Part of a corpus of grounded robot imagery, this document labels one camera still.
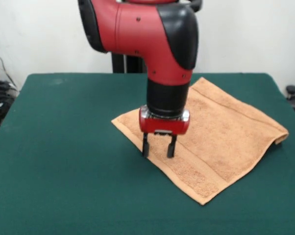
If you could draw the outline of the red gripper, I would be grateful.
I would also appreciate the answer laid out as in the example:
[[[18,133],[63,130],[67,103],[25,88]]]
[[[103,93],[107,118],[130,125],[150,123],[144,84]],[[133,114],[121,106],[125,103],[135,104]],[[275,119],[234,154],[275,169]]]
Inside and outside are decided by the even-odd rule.
[[[184,109],[182,114],[176,118],[158,117],[152,114],[147,105],[141,106],[139,109],[139,126],[143,132],[142,156],[149,155],[148,134],[169,134],[171,142],[168,145],[167,157],[173,158],[176,146],[177,135],[184,135],[190,124],[190,112]]]

